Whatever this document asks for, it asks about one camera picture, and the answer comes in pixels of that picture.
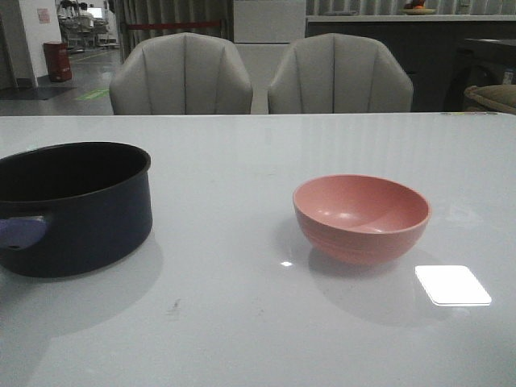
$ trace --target pot rim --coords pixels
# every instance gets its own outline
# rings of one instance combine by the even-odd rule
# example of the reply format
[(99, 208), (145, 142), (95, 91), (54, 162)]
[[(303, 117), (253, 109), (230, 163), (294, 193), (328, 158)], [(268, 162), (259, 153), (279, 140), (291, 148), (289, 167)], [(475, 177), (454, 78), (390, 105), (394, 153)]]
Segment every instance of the pot rim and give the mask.
[(116, 143), (116, 142), (112, 142), (112, 141), (79, 141), (79, 142), (75, 142), (75, 143), (62, 143), (62, 144), (48, 145), (48, 146), (45, 146), (45, 147), (41, 147), (41, 148), (37, 148), (37, 149), (32, 149), (30, 151), (19, 152), (19, 153), (15, 153), (13, 155), (9, 155), (9, 156), (3, 157), (2, 159), (0, 159), (0, 164), (5, 162), (5, 161), (7, 161), (7, 160), (12, 160), (12, 159), (15, 159), (15, 158), (18, 158), (18, 157), (23, 157), (23, 156), (30, 155), (30, 154), (33, 154), (33, 153), (45, 152), (45, 151), (48, 151), (48, 150), (51, 150), (51, 149), (54, 149), (54, 148), (66, 148), (66, 147), (83, 146), (84, 144), (88, 144), (88, 145), (91, 145), (91, 144), (92, 145), (113, 145), (115, 147), (130, 148), (130, 149), (132, 149), (134, 151), (137, 151), (141, 156), (144, 157), (145, 165), (137, 173), (133, 174), (132, 176), (128, 177), (127, 179), (122, 180), (122, 181), (120, 181), (120, 182), (118, 182), (116, 184), (109, 185), (109, 186), (101, 188), (101, 189), (97, 189), (95, 191), (90, 191), (90, 192), (87, 192), (87, 193), (81, 193), (81, 194), (73, 195), (73, 196), (67, 196), (67, 197), (64, 197), (64, 198), (52, 198), (52, 199), (44, 199), (44, 200), (2, 200), (2, 199), (0, 199), (0, 204), (24, 204), (24, 205), (29, 205), (29, 204), (31, 204), (31, 205), (32, 204), (39, 205), (39, 204), (42, 204), (42, 205), (44, 205), (44, 204), (54, 203), (54, 202), (66, 202), (66, 201), (69, 201), (69, 200), (77, 200), (79, 198), (88, 197), (88, 196), (91, 196), (93, 194), (99, 194), (99, 193), (101, 193), (103, 191), (107, 191), (109, 189), (114, 189), (117, 186), (120, 186), (122, 184), (126, 184), (129, 181), (135, 180), (136, 178), (139, 178), (142, 175), (147, 174), (149, 168), (151, 167), (151, 157), (142, 148), (139, 148), (139, 147), (137, 147), (135, 145), (131, 145), (131, 144)]

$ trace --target plate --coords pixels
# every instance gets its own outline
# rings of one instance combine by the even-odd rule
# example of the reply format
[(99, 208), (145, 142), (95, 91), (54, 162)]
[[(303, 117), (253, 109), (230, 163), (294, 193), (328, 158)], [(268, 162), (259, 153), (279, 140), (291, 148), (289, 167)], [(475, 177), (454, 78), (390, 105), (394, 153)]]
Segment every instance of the plate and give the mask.
[(407, 15), (431, 15), (435, 13), (435, 10), (432, 8), (404, 8), (402, 12)]

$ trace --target bowl rim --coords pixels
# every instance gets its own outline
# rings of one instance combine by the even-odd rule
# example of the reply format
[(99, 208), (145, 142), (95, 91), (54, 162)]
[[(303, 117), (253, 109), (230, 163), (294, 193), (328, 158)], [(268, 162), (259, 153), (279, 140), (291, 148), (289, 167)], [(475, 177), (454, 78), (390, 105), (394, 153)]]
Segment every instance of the bowl rim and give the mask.
[[(300, 208), (299, 208), (299, 205), (296, 201), (296, 196), (298, 194), (298, 192), (305, 186), (305, 185), (308, 185), (309, 183), (313, 182), (313, 181), (317, 181), (317, 180), (322, 180), (322, 179), (327, 179), (327, 178), (330, 178), (330, 177), (366, 177), (368, 179), (374, 179), (374, 180), (382, 180), (382, 181), (387, 181), (388, 183), (392, 183), (392, 184), (395, 184), (395, 185), (399, 185), (401, 186), (402, 188), (404, 189), (408, 189), (409, 191), (412, 191), (413, 193), (415, 193), (416, 195), (418, 195), (424, 202), (425, 204), (427, 205), (427, 208), (428, 208), (428, 213), (427, 213), (427, 216), (420, 222), (414, 224), (413, 226), (410, 226), (410, 227), (406, 227), (406, 228), (400, 228), (399, 230), (396, 230), (396, 231), (381, 231), (381, 232), (373, 232), (373, 231), (356, 231), (356, 230), (352, 230), (351, 228), (344, 228), (344, 227), (335, 227), (335, 226), (332, 226), (331, 224), (328, 224), (328, 223), (325, 223), (325, 222), (321, 222), (320, 220), (318, 219), (315, 219), (311, 216), (309, 216), (308, 214), (306, 214), (305, 212), (301, 211)], [(322, 224), (323, 226), (325, 227), (329, 227), (330, 229), (333, 229), (333, 230), (337, 230), (337, 231), (346, 231), (346, 232), (351, 232), (351, 233), (354, 233), (354, 234), (357, 234), (357, 235), (392, 235), (392, 234), (399, 234), (401, 232), (405, 232), (405, 231), (410, 231), (410, 230), (413, 230), (415, 228), (418, 228), (418, 227), (421, 227), (422, 225), (424, 225), (425, 223), (428, 223), (428, 221), (430, 220), (430, 217), (432, 215), (432, 207), (430, 205), (430, 203), (428, 202), (427, 198), (425, 198), (421, 193), (419, 193), (416, 189), (412, 189), (410, 187), (408, 187), (407, 185), (403, 185), (401, 183), (398, 183), (397, 181), (394, 181), (394, 180), (390, 180), (390, 179), (385, 179), (384, 177), (378, 177), (378, 176), (373, 176), (373, 175), (364, 175), (364, 174), (355, 174), (355, 173), (335, 173), (335, 174), (331, 174), (331, 175), (324, 175), (324, 176), (319, 176), (319, 177), (314, 177), (312, 179), (309, 179), (307, 181), (304, 181), (303, 183), (301, 183), (293, 192), (292, 194), (292, 201), (293, 201), (293, 205), (294, 205), (294, 208), (297, 212), (299, 212), (300, 214), (302, 214), (303, 216), (306, 216), (307, 218), (309, 218), (310, 220), (314, 221), (314, 222), (317, 222), (319, 224)]]

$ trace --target pot handle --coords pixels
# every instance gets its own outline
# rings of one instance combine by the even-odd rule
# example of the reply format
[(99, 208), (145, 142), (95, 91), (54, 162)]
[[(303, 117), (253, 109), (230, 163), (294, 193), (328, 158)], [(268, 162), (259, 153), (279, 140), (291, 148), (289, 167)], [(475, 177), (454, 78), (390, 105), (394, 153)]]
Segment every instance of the pot handle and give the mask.
[(47, 231), (43, 216), (0, 219), (0, 248), (22, 250), (39, 242)]

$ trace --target white wall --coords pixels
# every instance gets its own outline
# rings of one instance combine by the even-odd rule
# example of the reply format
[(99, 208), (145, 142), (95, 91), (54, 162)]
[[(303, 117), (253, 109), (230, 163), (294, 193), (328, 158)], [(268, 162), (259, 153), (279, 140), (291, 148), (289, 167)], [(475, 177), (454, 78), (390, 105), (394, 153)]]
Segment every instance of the white wall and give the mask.
[[(43, 43), (61, 41), (56, 4), (55, 0), (19, 0), (19, 7), (22, 13), (25, 35), (27, 36), (27, 45), (35, 77), (34, 82), (37, 85), (37, 78), (48, 74)], [(50, 23), (40, 24), (38, 8), (48, 9)]]
[(305, 37), (306, 0), (234, 0), (235, 43), (289, 43)]

